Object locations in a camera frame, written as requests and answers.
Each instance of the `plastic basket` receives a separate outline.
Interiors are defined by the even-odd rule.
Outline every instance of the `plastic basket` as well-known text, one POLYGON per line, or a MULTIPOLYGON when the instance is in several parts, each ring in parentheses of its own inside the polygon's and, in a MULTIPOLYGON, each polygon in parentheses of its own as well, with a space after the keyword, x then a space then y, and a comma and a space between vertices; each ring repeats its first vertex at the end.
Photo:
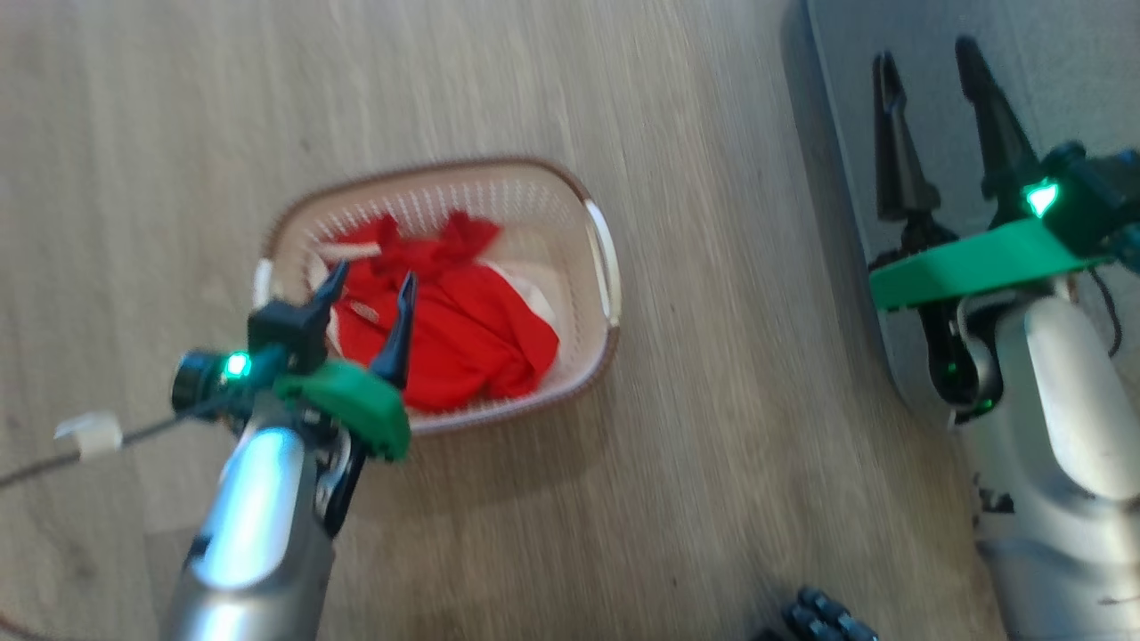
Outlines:
POLYGON ((413 413, 416 433, 555 405, 585 391, 609 365, 621 317, 617 255, 602 212, 572 175, 544 161, 503 159, 398 171, 314 194, 278 220, 254 276, 254 307, 271 298, 304 302, 323 266, 315 248, 385 212, 401 235, 433 236, 455 209, 502 226, 484 258, 542 290, 554 310, 559 352, 536 392, 443 414, 413 413))

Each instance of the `basket handle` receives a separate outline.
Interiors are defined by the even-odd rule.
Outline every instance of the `basket handle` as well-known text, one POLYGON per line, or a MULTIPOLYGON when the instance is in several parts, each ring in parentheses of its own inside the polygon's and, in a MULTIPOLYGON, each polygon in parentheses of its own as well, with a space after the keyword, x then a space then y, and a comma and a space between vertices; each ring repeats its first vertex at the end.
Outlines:
POLYGON ((597 285, 602 291, 602 314, 610 320, 611 327, 621 323, 621 275, 618 271, 618 252, 613 248, 613 236, 610 226, 605 224, 602 210, 594 201, 583 201, 586 211, 594 220, 589 248, 594 252, 594 269, 597 271, 597 285))
POLYGON ((253 309, 261 309, 272 298, 274 261, 262 258, 253 271, 253 309))

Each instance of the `cable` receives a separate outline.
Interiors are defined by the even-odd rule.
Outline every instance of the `cable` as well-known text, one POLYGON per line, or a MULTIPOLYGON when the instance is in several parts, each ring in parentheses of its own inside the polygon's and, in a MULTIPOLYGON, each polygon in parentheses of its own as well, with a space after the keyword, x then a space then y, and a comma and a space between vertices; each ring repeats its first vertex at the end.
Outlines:
POLYGON ((1124 342, 1124 326, 1121 325, 1121 317, 1116 313, 1116 301, 1113 300, 1113 292, 1108 290, 1108 284, 1101 278, 1096 267, 1089 268, 1089 275, 1092 276, 1092 282, 1100 290, 1100 295, 1105 299, 1105 309, 1108 311, 1108 318, 1113 322, 1113 346, 1108 348, 1108 357, 1112 358, 1121 350, 1121 343, 1124 342))
POLYGON ((16 641, 75 641, 72 639, 57 639, 39 632, 31 631, 18 623, 0 614, 0 633, 15 639, 16 641))
MULTIPOLYGON (((213 412, 220 407, 223 407, 227 403, 231 400, 229 395, 219 395, 213 398, 209 398, 198 403, 197 405, 187 407, 186 409, 174 414, 170 419, 158 421, 153 425, 147 425, 140 430, 133 431, 123 437, 122 447, 130 447, 141 440, 146 440, 150 437, 161 435, 162 432, 173 428, 174 425, 186 421, 187 419, 193 419, 201 414, 213 412)), ((51 459, 44 459, 43 461, 36 461, 26 468, 16 470, 15 472, 9 472, 0 477, 0 492, 8 489, 9 487, 19 485, 22 482, 28 481, 36 477, 43 474, 49 474, 51 472, 62 470, 64 468, 70 468, 81 461, 79 452, 70 452, 67 454, 60 454, 58 456, 52 456, 51 459)))

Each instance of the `clothing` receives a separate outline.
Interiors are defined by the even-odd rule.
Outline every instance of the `clothing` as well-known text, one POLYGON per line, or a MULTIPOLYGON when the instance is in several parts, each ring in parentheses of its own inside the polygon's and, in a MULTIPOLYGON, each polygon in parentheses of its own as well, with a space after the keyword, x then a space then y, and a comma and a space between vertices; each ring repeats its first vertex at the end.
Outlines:
POLYGON ((420 287, 405 391, 409 406, 438 412, 481 396, 535 391, 554 363, 559 339, 499 270, 477 260, 498 233, 492 222, 454 211, 439 238, 401 238, 396 220, 384 216, 340 240, 380 249, 351 263, 344 295, 334 306, 343 356, 367 366, 380 351, 396 319, 399 287, 413 270, 420 287))

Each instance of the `wooden floor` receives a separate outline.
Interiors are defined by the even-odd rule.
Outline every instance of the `wooden floor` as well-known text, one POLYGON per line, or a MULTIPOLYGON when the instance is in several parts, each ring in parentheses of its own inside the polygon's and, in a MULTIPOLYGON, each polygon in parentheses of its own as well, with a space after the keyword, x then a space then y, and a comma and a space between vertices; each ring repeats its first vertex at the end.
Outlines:
MULTIPOLYGON (((878 356, 792 0, 0 0, 0 470, 161 417, 259 243, 352 177, 499 153, 605 211, 595 391, 367 470, 323 639, 746 640, 803 582, 883 639, 1000 636, 952 443, 878 356)), ((227 436, 0 496, 0 611, 153 639, 227 436)))

